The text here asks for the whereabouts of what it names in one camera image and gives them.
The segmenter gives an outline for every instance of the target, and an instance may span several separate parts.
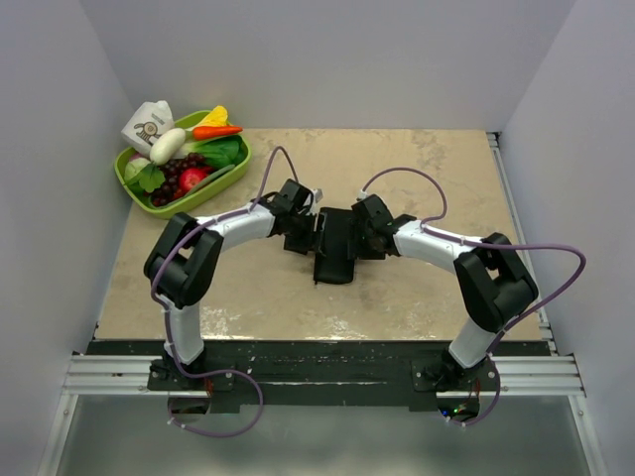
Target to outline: beige countertop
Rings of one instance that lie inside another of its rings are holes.
[[[434,176],[449,212],[436,226],[466,235],[500,231],[515,241],[498,174],[482,131],[252,129],[246,176],[190,214],[213,215],[255,196],[269,152],[289,151],[300,181],[321,188],[321,206],[349,207],[375,173],[394,166]],[[282,156],[267,190],[289,176]],[[389,174],[370,190],[393,215],[437,214],[437,191],[414,174]],[[134,206],[96,337],[160,339],[159,306],[150,300],[143,264],[166,225]],[[210,291],[201,303],[204,338],[249,339],[453,339],[466,319],[453,275],[405,258],[358,262],[350,285],[315,285],[313,256],[283,250],[283,238],[249,242],[221,255]],[[537,319],[519,324],[512,339],[540,339]]]

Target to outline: white wall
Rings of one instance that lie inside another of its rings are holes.
[[[528,241],[578,245],[588,268],[549,307],[574,351],[612,475],[635,451],[635,2],[578,0],[502,135]],[[572,263],[536,255],[544,290]]]
[[[133,105],[499,131],[573,0],[81,0]]]
[[[0,473],[32,475],[90,338],[129,209],[132,114],[76,0],[0,6]]]

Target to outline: purple cable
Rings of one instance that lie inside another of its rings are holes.
[[[291,172],[294,176],[294,179],[296,181],[298,181],[298,175],[296,174],[296,170],[293,166],[293,163],[291,161],[291,158],[289,157],[289,154],[287,153],[287,151],[285,150],[284,147],[282,146],[277,146],[271,153],[271,155],[269,156],[269,161],[267,163],[267,167],[265,169],[265,173],[263,175],[262,181],[260,183],[260,189],[258,190],[258,193],[256,195],[256,197],[253,200],[253,203],[251,204],[251,206],[246,209],[246,208],[241,208],[239,210],[233,210],[227,213],[224,213],[220,216],[218,216],[217,218],[211,218],[210,220],[205,221],[204,223],[199,224],[195,229],[193,229],[190,233],[188,233],[186,236],[184,236],[181,241],[179,241],[179,243],[177,243],[177,245],[170,251],[170,253],[168,254],[168,256],[166,257],[166,260],[163,262],[163,264],[161,265],[161,267],[159,268],[159,271],[157,272],[157,275],[155,276],[155,279],[152,281],[152,286],[150,288],[150,296],[151,298],[155,301],[158,302],[161,307],[164,309],[164,323],[166,325],[166,340],[168,342],[168,346],[172,349],[172,355],[174,357],[175,360],[175,364],[177,365],[177,368],[179,369],[179,372],[181,372],[182,375],[184,375],[185,377],[188,377],[189,379],[205,379],[207,377],[213,377],[214,375],[224,375],[224,374],[234,374],[238,377],[242,377],[243,379],[245,379],[246,381],[248,381],[250,384],[252,384],[254,386],[254,388],[256,389],[256,392],[258,393],[258,412],[256,413],[256,416],[253,417],[253,419],[246,424],[245,426],[243,426],[240,429],[237,429],[235,431],[228,431],[228,432],[219,432],[219,431],[207,431],[204,429],[199,429],[199,428],[195,428],[193,426],[189,426],[186,425],[180,421],[178,421],[173,413],[172,413],[172,409],[170,407],[168,407],[168,414],[170,415],[170,421],[174,421],[180,428],[186,430],[186,431],[190,431],[192,433],[196,433],[196,434],[200,434],[203,436],[211,436],[211,437],[215,437],[215,438],[228,438],[231,436],[237,436],[239,434],[242,434],[248,430],[250,430],[260,419],[260,416],[262,415],[262,412],[264,410],[264,398],[263,398],[263,394],[262,394],[262,389],[260,388],[260,386],[258,385],[258,383],[250,376],[245,374],[244,372],[240,372],[238,370],[235,369],[223,369],[223,370],[214,370],[211,372],[203,372],[202,374],[192,374],[190,372],[188,372],[184,367],[183,364],[181,363],[181,358],[179,357],[179,352],[177,352],[177,348],[175,346],[174,343],[174,339],[173,339],[173,334],[172,334],[172,327],[170,325],[170,307],[157,295],[157,287],[159,286],[159,281],[161,280],[161,277],[163,276],[164,272],[166,271],[166,268],[168,268],[168,265],[172,262],[172,260],[174,260],[175,256],[179,253],[179,251],[185,246],[186,243],[188,243],[188,241],[195,236],[197,233],[200,233],[203,229],[205,229],[206,227],[212,225],[212,224],[216,224],[219,223],[223,220],[226,220],[228,218],[233,218],[236,216],[241,216],[241,215],[245,215],[247,213],[249,213],[251,210],[254,209],[254,207],[258,204],[258,201],[260,200],[263,191],[265,189],[265,185],[267,183],[267,178],[269,177],[269,170],[271,169],[271,165],[276,157],[276,153],[278,151],[282,151],[283,154],[285,155],[285,157],[287,158],[287,161],[289,162],[289,166],[291,167]]]
[[[494,374],[495,374],[494,378],[495,378],[495,384],[496,384],[496,394],[494,395],[494,400],[492,400],[492,403],[489,405],[489,407],[487,407],[487,409],[485,409],[485,411],[481,412],[476,418],[471,419],[469,421],[465,421],[465,422],[460,422],[460,421],[454,421],[453,420],[455,423],[460,424],[461,426],[470,426],[470,425],[473,425],[473,424],[476,424],[476,423],[480,422],[485,417],[487,417],[492,412],[492,410],[494,410],[494,407],[496,406],[496,404],[498,403],[498,399],[500,398],[500,391],[501,391],[501,388],[500,388],[500,374],[498,373],[498,369],[496,368],[496,364],[490,358],[490,355],[493,354],[494,350],[496,349],[496,347],[498,346],[498,344],[500,343],[500,341],[504,337],[505,333],[508,332],[512,327],[514,327],[516,324],[518,324],[525,317],[527,317],[531,313],[533,313],[536,310],[540,309],[542,306],[548,304],[549,302],[551,302],[552,300],[554,300],[555,298],[560,296],[562,293],[564,293],[577,280],[577,278],[579,278],[579,275],[582,274],[582,271],[584,271],[584,268],[586,267],[586,257],[584,256],[584,254],[581,251],[579,251],[578,248],[575,248],[575,247],[570,246],[570,245],[560,245],[560,244],[554,244],[554,243],[546,243],[546,244],[539,244],[539,245],[495,245],[495,244],[491,244],[491,243],[482,243],[480,241],[461,240],[460,238],[457,238],[457,237],[454,237],[454,236],[451,236],[451,235],[446,235],[445,233],[442,233],[441,231],[431,230],[426,225],[428,223],[430,223],[431,221],[441,220],[442,218],[445,217],[445,215],[447,213],[447,199],[445,197],[444,190],[441,188],[439,183],[434,178],[432,178],[428,174],[426,174],[425,172],[418,171],[417,169],[413,169],[413,168],[410,168],[410,167],[393,167],[393,168],[390,168],[390,169],[386,169],[385,171],[382,171],[382,172],[376,174],[375,176],[373,176],[368,181],[368,183],[363,187],[362,190],[366,191],[366,188],[368,188],[368,186],[370,184],[372,184],[376,179],[380,178],[381,176],[383,176],[385,174],[388,174],[390,172],[395,172],[395,171],[412,172],[414,174],[422,176],[425,179],[428,179],[437,188],[437,190],[439,191],[439,195],[441,196],[441,199],[442,199],[442,201],[444,203],[444,210],[441,213],[441,215],[431,216],[431,217],[424,218],[423,220],[421,220],[420,227],[421,227],[422,233],[428,233],[429,235],[436,236],[437,238],[442,238],[442,239],[447,240],[447,241],[451,241],[452,243],[465,244],[465,245],[468,245],[468,246],[473,246],[473,247],[477,247],[477,248],[484,248],[484,249],[488,249],[488,250],[509,250],[509,251],[556,250],[556,251],[566,251],[568,253],[573,253],[574,255],[576,255],[579,258],[579,264],[577,265],[577,269],[573,272],[573,274],[571,274],[569,279],[566,280],[564,284],[562,284],[559,288],[557,288],[550,295],[548,295],[544,299],[541,299],[540,301],[538,301],[537,303],[535,303],[534,305],[532,305],[531,307],[526,309],[524,312],[519,314],[517,317],[515,317],[515,318],[511,319],[509,322],[507,322],[507,324],[503,327],[503,330],[500,331],[498,333],[498,335],[494,338],[494,340],[492,340],[491,344],[489,344],[489,347],[487,348],[486,358],[490,362],[490,364],[492,365],[492,367],[494,369]]]
[[[435,220],[441,220],[445,218],[447,214],[447,199],[445,198],[444,190],[441,188],[439,183],[431,176],[426,174],[425,172],[418,171],[417,169],[413,169],[412,167],[391,167],[390,169],[386,169],[385,171],[381,171],[378,174],[375,174],[370,180],[366,183],[365,186],[362,187],[362,191],[366,191],[366,189],[372,184],[374,181],[379,179],[381,176],[385,176],[386,174],[390,174],[391,172],[412,172],[413,174],[417,174],[418,176],[422,176],[424,179],[428,179],[435,186],[435,188],[439,191],[439,195],[441,196],[441,200],[444,203],[444,210],[441,212],[441,215],[430,216],[428,218],[424,218],[421,220],[422,226],[426,223]]]
[[[256,195],[256,198],[253,200],[253,203],[249,207],[249,211],[255,208],[255,206],[258,204],[258,200],[260,199],[263,192],[265,191],[265,184],[267,183],[267,179],[269,178],[269,171],[271,170],[271,165],[273,164],[274,158],[276,157],[276,153],[278,151],[282,152],[285,155],[285,159],[287,159],[287,162],[289,163],[289,167],[291,168],[291,173],[294,176],[294,180],[299,181],[298,174],[296,174],[296,168],[294,167],[294,163],[291,161],[291,157],[289,157],[289,153],[284,147],[276,146],[274,150],[271,151],[271,156],[269,156],[269,162],[267,163],[267,167],[265,168],[265,173],[263,174],[262,181],[260,182],[260,189],[258,190],[258,194]]]

